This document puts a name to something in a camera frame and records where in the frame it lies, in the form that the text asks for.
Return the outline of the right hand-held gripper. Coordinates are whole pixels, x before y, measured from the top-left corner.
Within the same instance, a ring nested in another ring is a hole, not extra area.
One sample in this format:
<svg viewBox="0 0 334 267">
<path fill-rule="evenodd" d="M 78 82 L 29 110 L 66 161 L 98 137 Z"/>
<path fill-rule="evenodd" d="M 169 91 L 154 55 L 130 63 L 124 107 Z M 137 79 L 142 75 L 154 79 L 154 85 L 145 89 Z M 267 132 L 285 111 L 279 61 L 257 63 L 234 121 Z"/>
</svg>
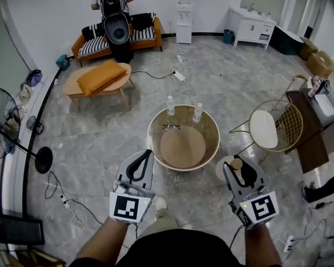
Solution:
<svg viewBox="0 0 334 267">
<path fill-rule="evenodd" d="M 276 193 L 269 191 L 263 185 L 256 186 L 258 179 L 257 170 L 239 155 L 234 155 L 235 159 L 240 159 L 243 163 L 241 168 L 242 178 L 245 184 L 241 184 L 236 177 L 232 167 L 225 162 L 223 173 L 229 190 L 233 194 L 229 202 L 232 212 L 239 218 L 246 229 L 253 229 L 265 224 L 279 214 Z"/>
</svg>

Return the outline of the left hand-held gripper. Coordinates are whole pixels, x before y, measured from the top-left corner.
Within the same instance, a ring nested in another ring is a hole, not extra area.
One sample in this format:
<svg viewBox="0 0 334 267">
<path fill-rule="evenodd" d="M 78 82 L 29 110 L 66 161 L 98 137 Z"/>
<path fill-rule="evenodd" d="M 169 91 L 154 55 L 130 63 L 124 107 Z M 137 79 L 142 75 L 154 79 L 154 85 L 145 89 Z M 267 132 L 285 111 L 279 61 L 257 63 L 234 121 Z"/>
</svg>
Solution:
<svg viewBox="0 0 334 267">
<path fill-rule="evenodd" d="M 150 190 L 154 154 L 139 151 L 121 163 L 110 192 L 109 217 L 125 223 L 141 223 L 155 194 Z"/>
</svg>

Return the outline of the person's left forearm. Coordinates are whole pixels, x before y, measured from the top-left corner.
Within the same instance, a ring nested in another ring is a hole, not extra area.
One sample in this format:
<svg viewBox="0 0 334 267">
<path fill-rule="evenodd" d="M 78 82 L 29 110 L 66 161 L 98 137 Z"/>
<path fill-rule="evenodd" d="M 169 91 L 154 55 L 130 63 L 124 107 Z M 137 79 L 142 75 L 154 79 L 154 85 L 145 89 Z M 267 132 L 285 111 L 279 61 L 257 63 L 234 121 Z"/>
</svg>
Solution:
<svg viewBox="0 0 334 267">
<path fill-rule="evenodd" d="M 92 238 L 81 248 L 76 258 L 92 258 L 107 265 L 115 265 L 128 227 L 128 224 L 108 217 Z"/>
</svg>

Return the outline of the person's right forearm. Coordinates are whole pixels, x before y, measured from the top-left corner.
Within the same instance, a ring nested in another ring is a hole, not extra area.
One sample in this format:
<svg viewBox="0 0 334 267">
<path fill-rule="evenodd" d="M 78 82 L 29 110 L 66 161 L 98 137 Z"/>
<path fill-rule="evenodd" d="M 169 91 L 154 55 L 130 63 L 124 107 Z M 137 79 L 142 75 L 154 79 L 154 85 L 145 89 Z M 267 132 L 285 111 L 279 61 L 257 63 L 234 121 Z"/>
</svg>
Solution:
<svg viewBox="0 0 334 267">
<path fill-rule="evenodd" d="M 281 258 L 265 224 L 246 230 L 246 267 L 282 267 Z"/>
</svg>

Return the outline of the round glass side table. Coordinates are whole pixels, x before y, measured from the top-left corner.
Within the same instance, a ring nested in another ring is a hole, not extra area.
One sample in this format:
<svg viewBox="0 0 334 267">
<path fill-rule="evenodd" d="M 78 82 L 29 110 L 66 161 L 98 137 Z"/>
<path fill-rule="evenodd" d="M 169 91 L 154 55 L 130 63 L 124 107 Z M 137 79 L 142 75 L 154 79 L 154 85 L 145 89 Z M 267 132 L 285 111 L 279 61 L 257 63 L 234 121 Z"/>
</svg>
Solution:
<svg viewBox="0 0 334 267">
<path fill-rule="evenodd" d="M 167 109 L 160 111 L 147 129 L 147 145 L 156 161 L 175 171 L 193 171 L 204 167 L 217 154 L 219 128 L 210 114 L 203 111 L 200 122 L 193 122 L 194 106 L 176 105 L 170 117 Z M 163 125 L 180 125 L 163 130 Z"/>
</svg>

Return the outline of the person's left shoe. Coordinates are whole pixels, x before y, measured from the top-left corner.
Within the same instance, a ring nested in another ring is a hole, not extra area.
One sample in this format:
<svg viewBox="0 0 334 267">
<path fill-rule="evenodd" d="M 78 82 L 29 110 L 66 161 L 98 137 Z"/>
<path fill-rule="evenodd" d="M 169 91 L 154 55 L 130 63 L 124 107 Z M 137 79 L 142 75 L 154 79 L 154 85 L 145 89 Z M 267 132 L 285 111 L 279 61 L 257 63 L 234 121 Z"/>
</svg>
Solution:
<svg viewBox="0 0 334 267">
<path fill-rule="evenodd" d="M 161 196 L 158 196 L 156 198 L 155 206 L 156 206 L 156 211 L 157 212 L 159 212 L 162 209 L 167 209 L 168 208 L 166 200 Z"/>
</svg>

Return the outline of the person's khaki trousers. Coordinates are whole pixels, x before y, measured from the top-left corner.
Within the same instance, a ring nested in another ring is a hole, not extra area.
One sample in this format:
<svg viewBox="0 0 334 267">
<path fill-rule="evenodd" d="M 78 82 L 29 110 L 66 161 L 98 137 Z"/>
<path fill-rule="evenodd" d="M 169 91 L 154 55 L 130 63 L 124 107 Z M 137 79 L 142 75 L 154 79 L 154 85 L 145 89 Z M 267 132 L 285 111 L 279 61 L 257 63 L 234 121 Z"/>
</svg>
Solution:
<svg viewBox="0 0 334 267">
<path fill-rule="evenodd" d="M 169 209 L 162 209 L 156 213 L 156 220 L 139 235 L 138 239 L 162 231 L 181 229 L 181 227 L 175 215 Z"/>
</svg>

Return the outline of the clear plastic water bottle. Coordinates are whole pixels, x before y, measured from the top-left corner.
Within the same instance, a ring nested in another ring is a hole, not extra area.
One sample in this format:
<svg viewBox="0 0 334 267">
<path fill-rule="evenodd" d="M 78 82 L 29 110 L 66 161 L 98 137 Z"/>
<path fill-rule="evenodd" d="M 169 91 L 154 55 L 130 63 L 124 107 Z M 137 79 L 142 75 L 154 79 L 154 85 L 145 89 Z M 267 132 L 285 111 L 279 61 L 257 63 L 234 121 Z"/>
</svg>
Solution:
<svg viewBox="0 0 334 267">
<path fill-rule="evenodd" d="M 199 123 L 203 113 L 202 103 L 198 103 L 194 108 L 193 122 Z"/>
<path fill-rule="evenodd" d="M 168 116 L 174 116 L 175 114 L 175 102 L 172 96 L 168 96 L 166 102 L 167 114 Z"/>
</svg>

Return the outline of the dark wooden cabinet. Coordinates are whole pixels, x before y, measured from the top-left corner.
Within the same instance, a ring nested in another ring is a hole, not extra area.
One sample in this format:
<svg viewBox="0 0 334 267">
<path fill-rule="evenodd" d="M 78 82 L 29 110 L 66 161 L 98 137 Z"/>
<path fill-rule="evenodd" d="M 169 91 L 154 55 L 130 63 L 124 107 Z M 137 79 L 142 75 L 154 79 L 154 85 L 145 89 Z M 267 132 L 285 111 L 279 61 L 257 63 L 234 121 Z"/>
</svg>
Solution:
<svg viewBox="0 0 334 267">
<path fill-rule="evenodd" d="M 298 108 L 303 119 L 303 132 L 300 139 L 286 152 L 297 150 L 304 174 L 329 162 L 325 141 L 333 141 L 333 138 L 325 137 L 323 132 L 334 124 L 334 113 L 327 116 L 315 98 L 308 96 L 308 92 L 309 90 L 305 88 L 300 91 L 286 92 L 289 102 Z M 334 109 L 333 97 L 329 94 L 326 97 Z"/>
</svg>

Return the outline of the person's black shirt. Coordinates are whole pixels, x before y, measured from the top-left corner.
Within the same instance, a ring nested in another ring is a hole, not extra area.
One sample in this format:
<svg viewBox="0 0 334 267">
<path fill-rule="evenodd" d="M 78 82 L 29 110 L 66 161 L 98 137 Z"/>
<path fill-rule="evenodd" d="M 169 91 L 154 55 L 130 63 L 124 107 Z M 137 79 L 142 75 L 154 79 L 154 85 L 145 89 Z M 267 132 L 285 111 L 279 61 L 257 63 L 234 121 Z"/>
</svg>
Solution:
<svg viewBox="0 0 334 267">
<path fill-rule="evenodd" d="M 219 237 L 202 231 L 171 229 L 136 240 L 116 263 L 85 257 L 69 267 L 245 267 Z"/>
</svg>

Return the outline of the black standing fan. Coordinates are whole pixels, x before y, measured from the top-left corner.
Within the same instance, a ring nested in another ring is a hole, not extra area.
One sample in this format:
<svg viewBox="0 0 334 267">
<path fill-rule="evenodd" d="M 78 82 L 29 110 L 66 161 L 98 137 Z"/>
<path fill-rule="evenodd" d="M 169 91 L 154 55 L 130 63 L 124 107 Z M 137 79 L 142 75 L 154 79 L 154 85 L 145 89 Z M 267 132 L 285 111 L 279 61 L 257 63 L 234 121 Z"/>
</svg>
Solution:
<svg viewBox="0 0 334 267">
<path fill-rule="evenodd" d="M 20 129 L 19 108 L 14 98 L 0 88 L 0 159 L 6 157 L 17 147 L 34 158 L 37 172 L 41 174 L 49 172 L 53 162 L 51 149 L 42 147 L 37 152 L 30 151 L 19 142 Z"/>
</svg>

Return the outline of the orange cushion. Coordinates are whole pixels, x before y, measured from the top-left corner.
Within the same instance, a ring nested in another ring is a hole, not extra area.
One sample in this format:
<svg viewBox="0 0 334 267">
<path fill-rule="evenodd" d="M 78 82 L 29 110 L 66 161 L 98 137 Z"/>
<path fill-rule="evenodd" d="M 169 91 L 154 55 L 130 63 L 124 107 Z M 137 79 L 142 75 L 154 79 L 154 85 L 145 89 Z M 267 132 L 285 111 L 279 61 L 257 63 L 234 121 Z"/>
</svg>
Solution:
<svg viewBox="0 0 334 267">
<path fill-rule="evenodd" d="M 114 60 L 108 60 L 82 75 L 77 83 L 85 97 L 89 97 L 117 81 L 126 71 Z"/>
</svg>

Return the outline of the oval wooden low table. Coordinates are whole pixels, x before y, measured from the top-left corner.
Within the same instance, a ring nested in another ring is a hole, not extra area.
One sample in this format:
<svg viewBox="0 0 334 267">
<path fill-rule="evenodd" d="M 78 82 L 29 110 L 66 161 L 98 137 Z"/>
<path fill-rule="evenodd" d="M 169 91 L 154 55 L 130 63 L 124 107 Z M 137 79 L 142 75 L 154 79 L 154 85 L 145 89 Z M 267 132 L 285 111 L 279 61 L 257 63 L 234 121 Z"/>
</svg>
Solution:
<svg viewBox="0 0 334 267">
<path fill-rule="evenodd" d="M 135 88 L 131 75 L 131 66 L 126 63 L 119 63 L 121 67 L 126 69 L 126 72 L 117 79 L 117 81 L 113 81 L 112 84 L 106 86 L 105 88 L 98 90 L 96 93 L 93 93 L 93 97 L 95 96 L 104 96 L 104 95 L 120 95 L 122 100 L 125 104 L 126 110 L 130 111 L 131 106 L 130 103 L 124 93 L 123 87 L 130 82 L 132 87 Z M 86 68 L 81 68 L 75 72 L 73 72 L 69 78 L 67 79 L 66 83 L 63 86 L 63 94 L 68 96 L 72 103 L 77 107 L 78 111 L 80 110 L 78 102 L 76 99 L 85 98 L 83 91 L 80 89 L 78 85 L 78 79 L 86 73 L 97 68 L 97 66 L 91 66 Z"/>
</svg>

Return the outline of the gold metal tube chair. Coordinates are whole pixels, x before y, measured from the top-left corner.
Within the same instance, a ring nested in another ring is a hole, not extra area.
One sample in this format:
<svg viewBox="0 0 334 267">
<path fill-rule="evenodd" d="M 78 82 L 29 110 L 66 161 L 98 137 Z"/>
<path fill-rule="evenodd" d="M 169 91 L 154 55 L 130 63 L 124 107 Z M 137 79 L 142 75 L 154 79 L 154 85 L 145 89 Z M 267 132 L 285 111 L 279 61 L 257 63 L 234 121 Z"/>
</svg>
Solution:
<svg viewBox="0 0 334 267">
<path fill-rule="evenodd" d="M 286 93 L 291 89 L 291 87 L 293 86 L 293 84 L 295 82 L 300 81 L 300 86 L 298 88 L 298 92 L 301 92 L 301 90 L 305 87 L 305 85 L 308 82 L 308 78 L 303 76 L 303 75 L 294 75 L 291 79 L 291 81 L 289 82 L 287 88 L 285 89 L 284 93 L 281 95 L 281 97 L 279 98 L 280 100 L 283 100 L 286 97 Z"/>
</svg>

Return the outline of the orange sofa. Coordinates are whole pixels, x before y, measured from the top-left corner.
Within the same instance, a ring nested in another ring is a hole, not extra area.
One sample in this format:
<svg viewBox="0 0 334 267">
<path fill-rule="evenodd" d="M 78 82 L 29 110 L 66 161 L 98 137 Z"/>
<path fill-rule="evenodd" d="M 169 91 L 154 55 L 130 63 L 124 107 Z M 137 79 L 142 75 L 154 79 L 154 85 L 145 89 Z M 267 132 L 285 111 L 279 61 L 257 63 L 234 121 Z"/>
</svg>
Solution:
<svg viewBox="0 0 334 267">
<path fill-rule="evenodd" d="M 141 13 L 141 14 L 135 14 L 131 16 L 131 23 L 130 23 L 130 36 L 132 35 L 133 29 L 144 29 L 147 27 L 154 27 L 156 39 L 153 41 L 142 41 L 142 42 L 130 42 L 130 49 L 133 50 L 141 50 L 144 48 L 162 48 L 162 41 L 161 41 L 161 24 L 159 18 L 156 16 L 155 13 Z M 85 57 L 79 57 L 78 51 L 82 47 L 82 45 L 96 37 L 104 37 L 104 41 L 107 42 L 107 39 L 105 37 L 105 31 L 102 26 L 102 22 L 95 23 L 90 26 L 87 26 L 81 30 L 81 35 L 77 39 L 77 41 L 72 46 L 72 53 L 77 62 L 82 63 L 84 61 L 88 61 L 91 59 L 95 59 L 98 57 L 108 56 L 112 55 L 112 52 L 110 48 L 105 49 L 101 52 L 94 53 L 89 56 Z"/>
</svg>

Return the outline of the black monitor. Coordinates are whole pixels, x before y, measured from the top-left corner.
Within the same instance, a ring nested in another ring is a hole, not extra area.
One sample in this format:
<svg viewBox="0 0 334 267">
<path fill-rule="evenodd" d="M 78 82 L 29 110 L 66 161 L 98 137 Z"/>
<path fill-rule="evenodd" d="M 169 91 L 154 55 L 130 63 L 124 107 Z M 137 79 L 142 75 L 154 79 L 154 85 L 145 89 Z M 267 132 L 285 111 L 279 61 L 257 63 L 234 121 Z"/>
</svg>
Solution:
<svg viewBox="0 0 334 267">
<path fill-rule="evenodd" d="M 0 243 L 14 245 L 43 245 L 43 222 L 0 213 Z"/>
</svg>

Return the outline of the striped sofa seat cushion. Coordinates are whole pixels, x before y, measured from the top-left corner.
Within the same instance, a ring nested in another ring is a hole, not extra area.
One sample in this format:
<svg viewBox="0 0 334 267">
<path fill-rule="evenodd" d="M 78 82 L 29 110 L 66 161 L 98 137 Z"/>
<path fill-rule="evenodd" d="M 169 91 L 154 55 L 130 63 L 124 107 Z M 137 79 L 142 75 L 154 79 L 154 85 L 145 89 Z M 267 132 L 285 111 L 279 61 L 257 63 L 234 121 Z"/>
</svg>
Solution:
<svg viewBox="0 0 334 267">
<path fill-rule="evenodd" d="M 96 37 L 85 42 L 78 51 L 79 57 L 85 57 L 109 48 L 109 44 L 104 41 L 104 37 Z"/>
<path fill-rule="evenodd" d="M 133 29 L 130 42 L 153 41 L 156 39 L 154 27 L 147 27 L 141 30 Z"/>
</svg>

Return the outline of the beige bag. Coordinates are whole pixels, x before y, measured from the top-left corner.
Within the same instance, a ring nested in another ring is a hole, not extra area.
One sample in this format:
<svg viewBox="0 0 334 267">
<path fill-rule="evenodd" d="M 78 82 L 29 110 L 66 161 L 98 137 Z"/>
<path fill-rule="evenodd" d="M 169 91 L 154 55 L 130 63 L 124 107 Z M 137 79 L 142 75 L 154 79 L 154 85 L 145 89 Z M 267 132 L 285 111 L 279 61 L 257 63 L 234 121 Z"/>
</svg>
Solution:
<svg viewBox="0 0 334 267">
<path fill-rule="evenodd" d="M 26 106 L 28 104 L 32 95 L 33 95 L 33 90 L 29 85 L 25 83 L 20 84 L 20 91 L 18 93 L 18 98 L 23 106 Z"/>
</svg>

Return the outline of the large cardboard box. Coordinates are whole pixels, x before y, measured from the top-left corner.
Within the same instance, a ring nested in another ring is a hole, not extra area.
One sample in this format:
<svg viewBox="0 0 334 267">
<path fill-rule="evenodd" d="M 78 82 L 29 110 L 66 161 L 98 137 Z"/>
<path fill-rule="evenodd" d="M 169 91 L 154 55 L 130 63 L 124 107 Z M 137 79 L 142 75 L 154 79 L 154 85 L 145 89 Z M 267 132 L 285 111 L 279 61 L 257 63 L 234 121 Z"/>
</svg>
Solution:
<svg viewBox="0 0 334 267">
<path fill-rule="evenodd" d="M 309 56 L 306 67 L 314 76 L 328 78 L 334 70 L 334 61 L 325 51 L 318 51 Z"/>
</svg>

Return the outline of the purple bag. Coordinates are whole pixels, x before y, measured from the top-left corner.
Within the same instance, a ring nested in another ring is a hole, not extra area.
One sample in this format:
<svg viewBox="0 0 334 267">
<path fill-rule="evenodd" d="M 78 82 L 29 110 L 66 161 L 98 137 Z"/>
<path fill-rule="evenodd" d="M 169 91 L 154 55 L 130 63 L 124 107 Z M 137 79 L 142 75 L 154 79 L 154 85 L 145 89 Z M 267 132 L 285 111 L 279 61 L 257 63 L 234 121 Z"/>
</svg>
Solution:
<svg viewBox="0 0 334 267">
<path fill-rule="evenodd" d="M 33 70 L 30 71 L 26 77 L 25 84 L 30 87 L 35 87 L 41 82 L 42 79 L 42 71 L 41 70 Z"/>
</svg>

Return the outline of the dark green box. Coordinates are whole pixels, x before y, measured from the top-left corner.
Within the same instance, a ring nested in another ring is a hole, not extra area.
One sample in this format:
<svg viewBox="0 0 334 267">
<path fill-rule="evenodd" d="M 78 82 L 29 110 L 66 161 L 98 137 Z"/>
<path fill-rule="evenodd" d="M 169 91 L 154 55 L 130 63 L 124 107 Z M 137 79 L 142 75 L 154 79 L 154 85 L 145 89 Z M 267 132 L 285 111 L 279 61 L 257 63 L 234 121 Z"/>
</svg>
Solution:
<svg viewBox="0 0 334 267">
<path fill-rule="evenodd" d="M 274 27 L 269 45 L 284 55 L 296 55 L 302 45 L 303 40 L 292 32 L 276 25 Z"/>
</svg>

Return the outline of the small cardboard box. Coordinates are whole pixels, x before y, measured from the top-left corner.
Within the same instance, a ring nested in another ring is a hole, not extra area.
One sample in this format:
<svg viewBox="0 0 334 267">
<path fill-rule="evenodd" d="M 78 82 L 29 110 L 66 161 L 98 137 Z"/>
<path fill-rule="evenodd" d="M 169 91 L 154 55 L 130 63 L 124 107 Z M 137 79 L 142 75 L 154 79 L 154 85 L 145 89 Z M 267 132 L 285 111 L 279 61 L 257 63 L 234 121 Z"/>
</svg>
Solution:
<svg viewBox="0 0 334 267">
<path fill-rule="evenodd" d="M 303 60 L 308 60 L 310 55 L 318 52 L 318 48 L 309 40 L 301 37 L 303 44 L 299 49 L 299 55 Z"/>
</svg>

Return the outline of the white sink cabinet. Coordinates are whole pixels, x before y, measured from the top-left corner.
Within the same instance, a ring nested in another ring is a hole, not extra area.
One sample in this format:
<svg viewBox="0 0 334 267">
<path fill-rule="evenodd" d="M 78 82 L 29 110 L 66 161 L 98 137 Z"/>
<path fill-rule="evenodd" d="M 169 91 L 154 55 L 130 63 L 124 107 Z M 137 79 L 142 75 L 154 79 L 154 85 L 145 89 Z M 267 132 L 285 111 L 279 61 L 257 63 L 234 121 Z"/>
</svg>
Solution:
<svg viewBox="0 0 334 267">
<path fill-rule="evenodd" d="M 233 46 L 238 42 L 264 45 L 267 49 L 277 23 L 265 15 L 245 8 L 229 8 L 228 29 L 234 32 Z"/>
</svg>

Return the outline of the white water dispenser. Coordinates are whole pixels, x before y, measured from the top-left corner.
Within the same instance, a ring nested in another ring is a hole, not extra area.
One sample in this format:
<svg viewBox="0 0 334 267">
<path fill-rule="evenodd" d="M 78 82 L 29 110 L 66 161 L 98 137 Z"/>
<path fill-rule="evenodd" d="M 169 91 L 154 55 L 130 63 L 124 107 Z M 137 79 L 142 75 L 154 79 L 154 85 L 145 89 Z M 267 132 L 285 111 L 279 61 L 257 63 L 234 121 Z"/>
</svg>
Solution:
<svg viewBox="0 0 334 267">
<path fill-rule="evenodd" d="M 176 40 L 177 43 L 191 44 L 192 30 L 192 11 L 191 0 L 178 0 L 176 5 Z"/>
</svg>

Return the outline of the wooden frame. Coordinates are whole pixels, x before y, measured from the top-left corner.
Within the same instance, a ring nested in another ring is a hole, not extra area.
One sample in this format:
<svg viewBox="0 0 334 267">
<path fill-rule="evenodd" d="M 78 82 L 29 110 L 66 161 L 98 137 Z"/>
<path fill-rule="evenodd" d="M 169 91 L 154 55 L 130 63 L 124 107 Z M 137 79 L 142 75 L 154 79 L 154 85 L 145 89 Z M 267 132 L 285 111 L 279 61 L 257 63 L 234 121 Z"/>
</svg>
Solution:
<svg viewBox="0 0 334 267">
<path fill-rule="evenodd" d="M 7 251 L 0 249 L 5 267 L 66 267 L 66 263 L 40 250 Z"/>
</svg>

